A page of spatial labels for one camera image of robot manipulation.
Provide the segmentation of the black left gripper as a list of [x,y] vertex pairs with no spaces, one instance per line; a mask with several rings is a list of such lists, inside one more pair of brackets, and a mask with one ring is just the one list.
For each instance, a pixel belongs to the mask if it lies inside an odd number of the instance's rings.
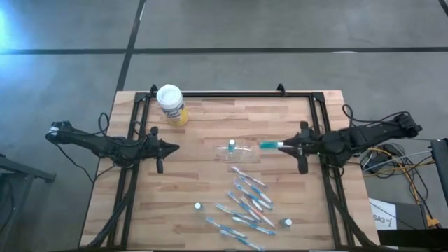
[[163,157],[167,157],[173,152],[177,151],[180,146],[176,143],[169,143],[163,141],[163,152],[160,147],[160,141],[158,139],[158,127],[151,127],[150,132],[146,135],[144,143],[144,158],[153,158],[156,160],[157,173],[162,174],[164,172]]

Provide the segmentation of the orange toothbrush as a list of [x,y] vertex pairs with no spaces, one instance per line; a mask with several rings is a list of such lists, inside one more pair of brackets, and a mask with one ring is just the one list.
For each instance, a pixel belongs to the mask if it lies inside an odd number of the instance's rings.
[[260,217],[263,221],[265,221],[268,225],[270,225],[271,227],[275,228],[275,225],[273,224],[273,222],[266,217],[264,214],[262,214],[261,211],[259,211],[258,209],[254,208],[253,206],[246,204],[258,217]]

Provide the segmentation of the dark grey case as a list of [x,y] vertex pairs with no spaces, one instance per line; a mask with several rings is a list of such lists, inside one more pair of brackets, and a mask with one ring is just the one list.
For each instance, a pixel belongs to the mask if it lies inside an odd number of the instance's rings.
[[380,244],[448,252],[448,227],[430,228],[424,206],[388,203],[396,205],[397,229],[377,230]]

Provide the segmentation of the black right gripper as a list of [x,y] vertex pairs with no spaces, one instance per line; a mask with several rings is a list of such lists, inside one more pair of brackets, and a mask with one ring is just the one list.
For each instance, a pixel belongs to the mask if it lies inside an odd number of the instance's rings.
[[279,150],[297,157],[299,173],[307,174],[309,172],[307,156],[318,153],[318,140],[318,136],[309,126],[309,123],[301,121],[299,134],[284,141],[285,145],[298,145],[298,147],[280,147]]

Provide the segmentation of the yellow Lysol wipes canister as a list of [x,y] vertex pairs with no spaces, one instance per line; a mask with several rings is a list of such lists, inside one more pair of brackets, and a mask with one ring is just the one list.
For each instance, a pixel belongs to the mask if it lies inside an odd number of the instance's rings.
[[180,127],[187,123],[188,112],[183,94],[177,86],[171,84],[162,86],[157,91],[156,99],[170,125]]

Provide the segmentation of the black metal stand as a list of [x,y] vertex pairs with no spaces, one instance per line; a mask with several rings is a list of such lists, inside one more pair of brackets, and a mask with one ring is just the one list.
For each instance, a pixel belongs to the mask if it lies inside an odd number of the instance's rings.
[[56,174],[9,160],[0,154],[0,252],[15,231],[35,179],[53,183]]

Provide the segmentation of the white paper sign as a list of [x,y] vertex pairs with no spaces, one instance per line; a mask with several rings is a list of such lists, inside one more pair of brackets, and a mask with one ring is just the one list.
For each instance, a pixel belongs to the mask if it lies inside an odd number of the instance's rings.
[[377,199],[369,199],[372,216],[377,230],[396,230],[396,205]]

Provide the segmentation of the grey toothbrush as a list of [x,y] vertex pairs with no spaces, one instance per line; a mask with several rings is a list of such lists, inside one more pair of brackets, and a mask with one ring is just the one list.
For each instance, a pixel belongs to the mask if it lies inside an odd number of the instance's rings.
[[250,179],[250,180],[254,181],[254,182],[257,183],[258,185],[260,185],[260,186],[262,186],[262,187],[264,187],[264,188],[269,188],[268,185],[266,185],[266,184],[263,183],[262,181],[259,181],[259,180],[256,179],[256,178],[254,178],[254,177],[252,177],[252,176],[249,176],[248,174],[242,172],[238,167],[231,166],[230,168],[231,168],[232,170],[234,170],[235,172],[237,172],[239,175],[241,175],[241,176],[243,176],[243,177],[245,177],[245,178],[247,178],[247,179]]

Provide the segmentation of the purple toothbrush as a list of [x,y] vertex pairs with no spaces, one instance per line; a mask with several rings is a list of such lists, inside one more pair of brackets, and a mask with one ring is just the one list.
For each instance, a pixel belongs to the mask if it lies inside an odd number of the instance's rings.
[[250,197],[247,196],[241,196],[240,199],[246,203],[247,205],[249,205],[252,209],[255,209],[256,211],[261,211],[263,212],[263,208],[259,205],[259,203],[257,203],[254,199],[251,199]]

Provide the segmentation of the clear acrylic organizer box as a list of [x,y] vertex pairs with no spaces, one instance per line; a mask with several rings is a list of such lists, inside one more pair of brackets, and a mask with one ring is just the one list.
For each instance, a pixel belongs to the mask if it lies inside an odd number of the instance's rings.
[[251,146],[215,146],[214,151],[215,159],[222,162],[258,163],[260,161],[259,152]]

